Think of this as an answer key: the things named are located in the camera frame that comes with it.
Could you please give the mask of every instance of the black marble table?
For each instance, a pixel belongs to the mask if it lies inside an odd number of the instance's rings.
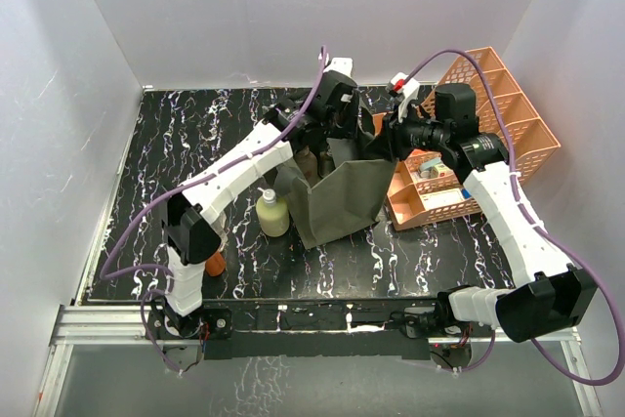
[[[163,187],[178,185],[226,154],[250,132],[264,105],[292,91],[146,93],[97,274],[132,217]],[[363,88],[361,93],[374,112],[391,106],[380,87]],[[305,250],[294,227],[276,239],[261,232],[254,204],[257,188],[264,186],[263,181],[252,185],[227,209],[227,270],[219,277],[205,276],[205,299],[388,298],[432,296],[460,284],[513,285],[508,263],[483,216],[395,231],[383,208],[376,226]],[[154,262],[166,263],[155,214],[144,218],[116,265],[124,268]],[[138,271],[111,282],[96,280],[83,301],[137,302],[153,287],[165,287],[162,274]]]

